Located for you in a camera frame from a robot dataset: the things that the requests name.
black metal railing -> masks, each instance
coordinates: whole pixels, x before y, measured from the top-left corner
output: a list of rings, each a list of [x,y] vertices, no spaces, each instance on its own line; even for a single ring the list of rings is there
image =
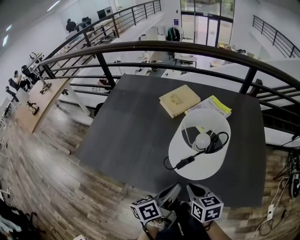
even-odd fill
[[[261,32],[286,58],[299,58],[300,50],[280,31],[254,15],[253,27]]]
[[[171,64],[163,64],[157,62],[148,62],[148,63],[136,63],[136,62],[113,62],[107,63],[103,56],[104,53],[113,53],[113,52],[130,52],[130,51],[159,51],[159,52],[177,52],[177,53],[188,53],[188,54],[196,54],[196,55],[203,55],[207,57],[212,57],[216,59],[222,59],[229,62],[237,63],[246,67],[249,67],[248,72],[245,78],[235,77],[233,75],[227,75],[223,73],[218,73],[210,70],[198,69],[194,67],[182,67],[177,65]],[[88,55],[95,55],[99,64],[91,64],[91,65],[80,65],[80,66],[71,66],[71,67],[63,67],[57,69],[50,69],[50,66],[61,60],[69,60],[74,59],[82,56]],[[162,42],[162,41],[137,41],[137,42],[124,42],[124,43],[116,43],[116,44],[109,44],[105,46],[95,46],[85,48],[76,52],[66,53],[64,55],[56,56],[51,59],[47,59],[41,63],[41,66],[45,69],[48,73],[49,77],[52,79],[59,79],[59,78],[105,78],[108,80],[109,86],[99,86],[96,84],[85,84],[85,83],[71,83],[72,86],[77,87],[100,87],[113,90],[115,86],[115,79],[120,79],[121,76],[112,75],[109,68],[111,67],[139,67],[139,68],[161,68],[161,69],[173,69],[182,72],[191,72],[191,73],[198,73],[204,75],[210,75],[222,79],[227,79],[236,83],[241,84],[241,88],[239,93],[241,94],[249,94],[253,97],[256,97],[257,94],[260,95],[261,93],[269,93],[269,97],[278,99],[285,99],[291,102],[293,105],[300,107],[300,102],[293,98],[293,95],[288,95],[288,93],[296,93],[300,91],[300,82],[288,75],[287,73],[259,60],[250,58],[243,54],[224,50],[216,47],[206,46],[206,45],[196,45],[191,43],[183,43],[183,42]],[[102,68],[103,73],[102,75],[76,75],[76,76],[55,76],[53,74],[54,71],[63,71],[63,70],[70,70],[76,69],[79,70],[81,68]],[[256,74],[258,72],[265,73],[270,75],[276,79],[279,79],[283,82],[283,86],[280,88],[269,88],[267,86],[262,85],[259,80],[257,80]],[[291,89],[289,92],[282,92],[282,89]],[[75,90],[80,93],[89,93],[89,94],[96,94],[96,95],[103,95],[108,96],[108,93],[100,93],[100,92],[88,92],[84,90]],[[271,109],[275,109],[279,111],[281,116],[291,116],[296,118],[297,124],[294,122],[290,122],[293,125],[293,131],[299,132],[300,131],[300,112],[291,111],[287,108],[278,106],[276,104],[270,103],[270,101],[264,99],[263,97],[257,97],[261,105],[266,106]],[[289,120],[286,118],[281,120],[284,124],[287,124]]]
[[[160,0],[149,1],[118,11],[94,22],[85,29],[82,29],[58,46],[45,59],[50,59],[54,56],[70,53],[86,47],[108,44],[115,38],[119,38],[120,35],[130,27],[137,25],[142,20],[147,19],[160,11]],[[92,60],[93,57],[95,56],[80,56],[73,60],[57,61],[49,66],[49,68],[52,69],[55,66],[59,68],[73,67],[78,64],[85,65]],[[64,72],[53,71],[53,74],[60,74],[62,76],[66,76],[67,74],[75,75],[77,71],[78,70],[75,68],[70,68],[66,69]]]

handrail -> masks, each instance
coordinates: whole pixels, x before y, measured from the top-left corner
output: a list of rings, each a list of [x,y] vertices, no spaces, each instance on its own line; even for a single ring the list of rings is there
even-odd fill
[[[262,21],[262,26],[261,25],[259,25],[259,27],[261,28],[261,29],[258,29],[257,27],[255,27],[255,24],[257,24],[256,22],[255,22],[255,19],[259,19],[260,21]],[[289,46],[286,42],[285,42],[285,40],[284,39],[282,39],[279,35],[278,35],[278,33],[281,35],[281,36],[283,36],[291,45],[292,45],[292,47],[290,47],[291,48],[291,52],[289,52],[289,54],[287,54],[286,53],[286,51],[283,49],[283,51],[285,52],[285,54],[289,57],[289,58],[291,58],[291,57],[293,57],[293,53],[295,53],[295,49],[300,53],[300,50],[299,50],[299,48],[298,47],[296,47],[296,45],[295,44],[293,44],[284,34],[282,34],[280,31],[278,31],[276,28],[274,28],[272,25],[270,25],[269,23],[267,23],[267,22],[265,22],[263,19],[261,19],[261,18],[259,18],[258,16],[255,16],[255,15],[253,15],[253,24],[252,24],[252,26],[253,27],[255,27],[255,28],[257,28],[258,30],[260,30],[261,31],[261,34],[263,34],[264,33],[264,28],[265,28],[265,30],[267,30],[267,29],[270,29],[269,27],[266,27],[266,25],[268,25],[268,26],[270,26],[271,28],[273,28],[274,30],[275,30],[275,35],[274,35],[274,37],[272,38],[269,34],[268,34],[268,36],[271,38],[271,40],[268,38],[268,37],[266,37],[267,39],[269,39],[271,42],[272,42],[272,44],[284,55],[284,53],[278,48],[278,46],[276,46],[275,45],[275,43],[277,43],[278,44],[278,42],[276,42],[276,39],[281,39],[287,46]]]
[[[60,49],[62,49],[64,46],[66,46],[68,43],[72,42],[74,39],[76,39],[79,35],[81,34],[85,34],[87,32],[88,29],[94,27],[95,25],[103,22],[104,20],[107,20],[107,19],[113,19],[113,17],[115,17],[116,15],[119,15],[120,13],[122,12],[125,12],[125,11],[128,11],[128,10],[131,10],[133,8],[136,8],[136,7],[139,7],[139,6],[142,6],[142,5],[146,5],[146,4],[149,4],[149,3],[153,3],[153,2],[156,2],[156,1],[159,1],[159,4],[160,4],[160,0],[152,0],[152,1],[149,1],[149,2],[145,2],[145,3],[141,3],[141,4],[138,4],[138,5],[135,5],[135,6],[132,6],[132,7],[128,7],[126,9],[123,9],[123,10],[120,10],[120,11],[117,11],[116,13],[114,14],[111,14],[109,16],[106,16],[104,18],[101,18],[100,20],[94,22],[93,24],[89,25],[88,27],[82,29],[81,31],[79,31],[78,33],[76,33],[74,36],[72,36],[71,38],[69,38],[67,41],[65,41],[64,43],[62,43],[61,45],[59,45],[52,53],[50,53],[45,59],[50,59],[52,58]]]
[[[48,64],[66,60],[70,58],[80,57],[84,55],[93,55],[99,53],[112,53],[112,52],[126,52],[126,51],[162,51],[162,52],[177,52],[177,53],[192,53],[196,55],[203,55],[217,59],[238,63],[246,67],[261,71],[270,76],[273,76],[296,89],[300,90],[300,82],[288,75],[287,73],[273,67],[265,62],[250,58],[243,54],[224,50],[212,46],[184,43],[184,42],[163,42],[163,41],[136,41],[114,43],[105,46],[94,46],[86,49],[81,49],[76,52],[62,54],[48,60],[44,60],[40,65],[47,66]]]

power strip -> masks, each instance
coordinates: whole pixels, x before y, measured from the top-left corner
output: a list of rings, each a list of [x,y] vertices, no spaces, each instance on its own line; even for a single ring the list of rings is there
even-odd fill
[[[82,235],[79,235],[78,237],[74,238],[74,240],[85,240]]]

office chair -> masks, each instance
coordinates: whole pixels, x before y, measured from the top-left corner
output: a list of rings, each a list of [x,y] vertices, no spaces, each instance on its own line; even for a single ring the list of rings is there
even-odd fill
[[[9,85],[10,85],[12,88],[16,89],[17,91],[19,90],[20,85],[16,84],[15,81],[14,81],[12,78],[10,78],[10,79],[8,80],[8,82],[9,82]]]
[[[22,69],[22,73],[31,79],[31,83],[33,85],[37,83],[38,77],[34,73],[31,73],[26,65],[22,66],[21,69]]]

book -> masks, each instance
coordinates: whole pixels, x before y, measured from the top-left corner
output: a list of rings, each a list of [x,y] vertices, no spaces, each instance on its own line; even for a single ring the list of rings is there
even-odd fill
[[[183,85],[159,98],[167,113],[175,118],[187,109],[200,103],[200,98],[187,85]]]
[[[214,95],[205,99],[204,101],[198,103],[197,105],[187,109],[184,113],[187,115],[189,112],[199,109],[199,108],[209,108],[218,111],[225,118],[228,118],[231,115],[231,108],[225,106],[223,103],[219,101]]]

